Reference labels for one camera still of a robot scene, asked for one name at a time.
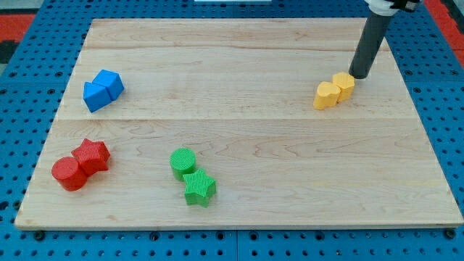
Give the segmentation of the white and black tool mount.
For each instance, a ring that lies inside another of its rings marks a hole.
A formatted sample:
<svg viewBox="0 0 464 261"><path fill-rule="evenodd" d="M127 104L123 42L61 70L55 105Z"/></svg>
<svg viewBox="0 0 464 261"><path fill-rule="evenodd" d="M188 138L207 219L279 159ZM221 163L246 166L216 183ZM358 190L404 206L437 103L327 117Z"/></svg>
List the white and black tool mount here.
<svg viewBox="0 0 464 261"><path fill-rule="evenodd" d="M380 16L393 16L399 10L414 12L423 0L364 0L371 12Z"/></svg>

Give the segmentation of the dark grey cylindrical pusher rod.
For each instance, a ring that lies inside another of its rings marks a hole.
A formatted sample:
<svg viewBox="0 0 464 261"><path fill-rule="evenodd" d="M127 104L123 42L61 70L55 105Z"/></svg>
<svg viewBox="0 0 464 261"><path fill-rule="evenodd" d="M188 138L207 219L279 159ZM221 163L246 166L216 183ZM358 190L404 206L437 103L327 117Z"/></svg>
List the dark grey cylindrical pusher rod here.
<svg viewBox="0 0 464 261"><path fill-rule="evenodd" d="M368 16L349 67L349 74L355 79L367 78L391 19L392 16L374 12Z"/></svg>

